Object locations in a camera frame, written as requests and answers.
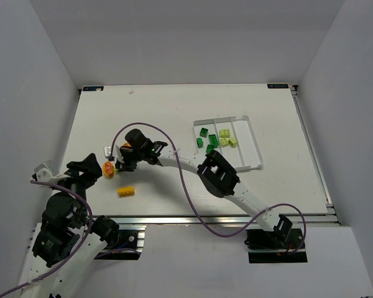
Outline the dark green small lego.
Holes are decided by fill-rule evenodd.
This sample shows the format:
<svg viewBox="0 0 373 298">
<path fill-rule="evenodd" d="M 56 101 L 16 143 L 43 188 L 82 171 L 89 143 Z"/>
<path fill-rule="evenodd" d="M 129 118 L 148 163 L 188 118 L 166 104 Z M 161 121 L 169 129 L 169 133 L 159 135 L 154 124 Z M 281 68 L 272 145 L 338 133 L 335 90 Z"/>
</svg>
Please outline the dark green small lego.
<svg viewBox="0 0 373 298">
<path fill-rule="evenodd" d="M 204 145 L 203 139 L 202 138 L 197 138 L 196 139 L 196 144 L 197 144 L 198 148 L 202 148 L 203 145 Z"/>
</svg>

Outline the dark green lego brick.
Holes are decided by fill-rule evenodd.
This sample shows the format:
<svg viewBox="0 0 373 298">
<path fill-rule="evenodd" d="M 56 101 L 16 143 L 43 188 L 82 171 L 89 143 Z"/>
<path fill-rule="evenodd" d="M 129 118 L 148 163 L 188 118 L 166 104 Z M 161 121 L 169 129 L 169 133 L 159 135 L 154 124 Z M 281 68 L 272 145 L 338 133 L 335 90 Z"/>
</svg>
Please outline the dark green lego brick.
<svg viewBox="0 0 373 298">
<path fill-rule="evenodd" d="M 207 147 L 206 147 L 206 154 L 209 154 L 211 150 L 214 150 L 214 146 L 207 145 Z"/>
</svg>

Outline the dark green square lego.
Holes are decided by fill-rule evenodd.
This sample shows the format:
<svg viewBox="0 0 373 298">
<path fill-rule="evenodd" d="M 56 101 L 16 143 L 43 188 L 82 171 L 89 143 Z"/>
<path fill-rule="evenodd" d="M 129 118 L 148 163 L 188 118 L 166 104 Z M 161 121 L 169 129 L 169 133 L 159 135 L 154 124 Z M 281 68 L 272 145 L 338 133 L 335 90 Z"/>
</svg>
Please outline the dark green square lego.
<svg viewBox="0 0 373 298">
<path fill-rule="evenodd" d="M 208 135 L 208 140 L 210 142 L 210 145 L 214 146 L 215 148 L 218 147 L 219 141 L 218 141 L 218 138 L 215 134 Z"/>
</svg>

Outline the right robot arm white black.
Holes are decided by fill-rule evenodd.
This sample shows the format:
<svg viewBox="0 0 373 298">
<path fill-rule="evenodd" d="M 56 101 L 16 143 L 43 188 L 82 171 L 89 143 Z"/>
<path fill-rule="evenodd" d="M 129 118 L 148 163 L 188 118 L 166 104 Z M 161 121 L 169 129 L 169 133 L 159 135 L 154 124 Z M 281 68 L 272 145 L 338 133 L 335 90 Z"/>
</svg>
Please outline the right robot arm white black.
<svg viewBox="0 0 373 298">
<path fill-rule="evenodd" d="M 284 246 L 292 230 L 292 222 L 260 200 L 241 182 L 237 171 L 216 150 L 205 155 L 179 155 L 173 145 L 147 138 L 139 129 L 125 136 L 128 145 L 113 149 L 116 169 L 133 172 L 144 161 L 150 165 L 174 167 L 197 175 L 214 197 L 226 199 L 250 215 L 268 235 L 270 241 Z"/>
</svg>

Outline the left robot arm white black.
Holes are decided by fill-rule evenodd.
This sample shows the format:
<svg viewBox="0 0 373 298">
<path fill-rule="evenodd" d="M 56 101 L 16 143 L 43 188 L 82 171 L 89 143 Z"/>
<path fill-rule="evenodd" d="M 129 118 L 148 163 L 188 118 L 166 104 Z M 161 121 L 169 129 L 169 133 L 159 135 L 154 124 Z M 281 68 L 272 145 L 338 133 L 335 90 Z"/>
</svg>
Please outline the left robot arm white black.
<svg viewBox="0 0 373 298">
<path fill-rule="evenodd" d="M 70 297 L 88 266 L 119 241 L 119 225 L 107 216 L 93 217 L 86 191 L 102 177 L 96 155 L 71 161 L 60 174 L 42 163 L 31 183 L 54 193 L 42 213 L 32 247 L 32 265 L 21 297 Z"/>
</svg>

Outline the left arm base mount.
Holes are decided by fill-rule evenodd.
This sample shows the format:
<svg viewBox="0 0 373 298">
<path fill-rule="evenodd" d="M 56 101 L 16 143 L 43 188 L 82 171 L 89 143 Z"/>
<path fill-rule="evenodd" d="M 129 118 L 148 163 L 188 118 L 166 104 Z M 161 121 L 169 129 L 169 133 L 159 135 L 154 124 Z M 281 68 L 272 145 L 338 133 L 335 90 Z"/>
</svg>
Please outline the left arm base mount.
<svg viewBox="0 0 373 298">
<path fill-rule="evenodd" d="M 100 239 L 107 243 L 96 260 L 133 260 L 137 261 L 142 252 L 143 229 L 119 225 L 106 216 L 98 217 L 91 228 L 91 233 L 97 232 Z"/>
</svg>

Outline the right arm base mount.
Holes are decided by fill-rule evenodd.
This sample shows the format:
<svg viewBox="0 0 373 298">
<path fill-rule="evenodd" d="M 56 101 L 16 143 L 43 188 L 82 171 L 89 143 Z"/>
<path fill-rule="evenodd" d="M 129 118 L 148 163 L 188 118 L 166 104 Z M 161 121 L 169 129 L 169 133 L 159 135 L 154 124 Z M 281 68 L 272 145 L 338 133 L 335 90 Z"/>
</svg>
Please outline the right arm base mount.
<svg viewBox="0 0 373 298">
<path fill-rule="evenodd" d="M 270 232 L 259 229 L 247 230 L 247 238 L 244 241 L 248 250 L 250 264 L 287 264 L 307 263 L 305 243 L 296 250 L 303 240 L 303 232 L 299 228 L 293 228 L 284 242 L 274 238 Z"/>
</svg>

